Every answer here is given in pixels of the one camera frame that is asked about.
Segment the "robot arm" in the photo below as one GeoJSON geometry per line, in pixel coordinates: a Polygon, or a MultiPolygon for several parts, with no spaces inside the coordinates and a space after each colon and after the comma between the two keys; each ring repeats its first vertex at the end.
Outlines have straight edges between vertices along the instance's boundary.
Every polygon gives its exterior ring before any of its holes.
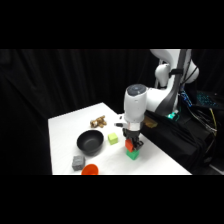
{"type": "Polygon", "coordinates": [[[124,118],[115,126],[123,127],[124,136],[131,139],[134,148],[138,150],[143,143],[138,136],[143,126],[144,113],[146,110],[167,116],[177,109],[178,92],[183,79],[188,78],[191,71],[196,67],[191,62],[191,49],[150,49],[166,65],[160,65],[156,70],[156,77],[162,89],[147,88],[136,84],[127,88],[124,100],[124,118]]]}

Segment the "white table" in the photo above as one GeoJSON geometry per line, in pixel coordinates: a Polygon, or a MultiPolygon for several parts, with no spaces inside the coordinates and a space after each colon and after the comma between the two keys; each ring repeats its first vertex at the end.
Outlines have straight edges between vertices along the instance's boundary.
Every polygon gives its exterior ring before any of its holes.
{"type": "Polygon", "coordinates": [[[73,157],[82,155],[76,141],[80,134],[90,130],[90,120],[105,115],[108,125],[98,127],[104,135],[104,143],[100,154],[86,158],[86,165],[96,164],[99,175],[190,175],[182,166],[165,154],[151,141],[140,135],[144,146],[140,149],[137,160],[131,160],[125,148],[122,129],[115,127],[118,115],[100,103],[73,113],[49,119],[51,161],[54,175],[80,175],[81,171],[72,169],[73,157]],[[119,142],[110,145],[108,135],[116,133],[119,142]]]}

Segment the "black background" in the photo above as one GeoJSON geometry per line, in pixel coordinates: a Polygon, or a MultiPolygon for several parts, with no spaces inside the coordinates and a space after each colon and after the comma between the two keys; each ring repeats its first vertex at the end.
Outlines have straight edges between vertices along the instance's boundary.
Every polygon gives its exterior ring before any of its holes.
{"type": "MultiPolygon", "coordinates": [[[[198,89],[224,95],[224,49],[194,49],[198,89]]],[[[51,174],[49,118],[104,102],[123,112],[125,89],[153,87],[148,49],[1,49],[1,172],[51,174]]]]}

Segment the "cable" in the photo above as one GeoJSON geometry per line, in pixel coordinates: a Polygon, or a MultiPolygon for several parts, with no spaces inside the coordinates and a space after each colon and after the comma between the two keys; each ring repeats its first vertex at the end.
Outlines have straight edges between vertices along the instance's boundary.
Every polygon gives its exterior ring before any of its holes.
{"type": "Polygon", "coordinates": [[[191,75],[187,79],[185,79],[184,82],[181,83],[181,85],[186,83],[194,75],[194,73],[196,72],[197,69],[198,69],[198,67],[195,68],[195,70],[191,73],[191,75]]]}
{"type": "Polygon", "coordinates": [[[216,129],[210,127],[208,124],[206,124],[204,121],[202,121],[196,114],[194,114],[189,107],[187,107],[189,112],[192,114],[192,116],[197,119],[208,131],[210,131],[211,133],[213,133],[215,135],[215,132],[217,132],[216,129]]]}
{"type": "Polygon", "coordinates": [[[217,129],[217,123],[216,123],[216,120],[215,120],[215,115],[214,115],[213,110],[211,108],[210,108],[210,111],[212,113],[212,117],[213,117],[213,120],[214,120],[215,129],[218,130],[217,129]]]}
{"type": "Polygon", "coordinates": [[[192,58],[191,58],[191,60],[190,60],[190,62],[189,62],[189,65],[188,65],[188,67],[187,67],[187,70],[186,70],[186,72],[185,72],[185,75],[184,75],[184,80],[186,79],[186,76],[187,76],[188,70],[189,70],[189,68],[190,68],[191,61],[192,61],[192,58]]]}

